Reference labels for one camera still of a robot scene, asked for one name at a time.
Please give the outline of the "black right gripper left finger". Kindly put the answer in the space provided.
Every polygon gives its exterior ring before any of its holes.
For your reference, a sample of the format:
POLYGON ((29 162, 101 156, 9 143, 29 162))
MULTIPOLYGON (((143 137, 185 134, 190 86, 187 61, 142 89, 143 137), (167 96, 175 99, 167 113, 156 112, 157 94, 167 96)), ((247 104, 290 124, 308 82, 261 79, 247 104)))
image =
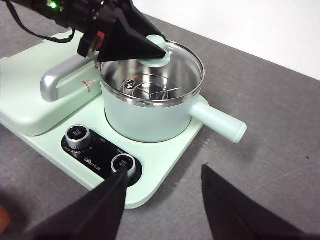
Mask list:
POLYGON ((128 174, 121 169, 84 197, 40 223, 24 240, 114 240, 123 216, 128 174))

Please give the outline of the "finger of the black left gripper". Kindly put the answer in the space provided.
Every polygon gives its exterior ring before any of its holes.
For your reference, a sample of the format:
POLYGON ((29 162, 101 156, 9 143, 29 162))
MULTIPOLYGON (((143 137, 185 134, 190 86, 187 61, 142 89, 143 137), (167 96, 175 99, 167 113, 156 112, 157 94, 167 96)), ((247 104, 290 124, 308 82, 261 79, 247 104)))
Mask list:
POLYGON ((119 29, 120 36, 115 46, 114 58, 99 58, 98 62, 113 62, 122 60, 134 60, 134 59, 162 59, 165 57, 165 51, 152 43, 146 37, 142 36, 135 30, 133 30, 122 11, 119 11, 119 29))
POLYGON ((117 7, 123 11, 129 26, 142 36, 157 35, 161 36, 164 40, 167 39, 165 35, 134 6, 132 0, 118 0, 117 7))

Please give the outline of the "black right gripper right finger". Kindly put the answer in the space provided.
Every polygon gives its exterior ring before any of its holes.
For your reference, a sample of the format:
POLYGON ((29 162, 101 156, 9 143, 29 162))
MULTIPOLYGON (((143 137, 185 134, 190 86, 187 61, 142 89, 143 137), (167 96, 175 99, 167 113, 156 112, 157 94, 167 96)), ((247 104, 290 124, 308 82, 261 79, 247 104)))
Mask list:
POLYGON ((201 168, 202 196, 215 240, 308 240, 310 235, 256 203, 209 166, 201 168))

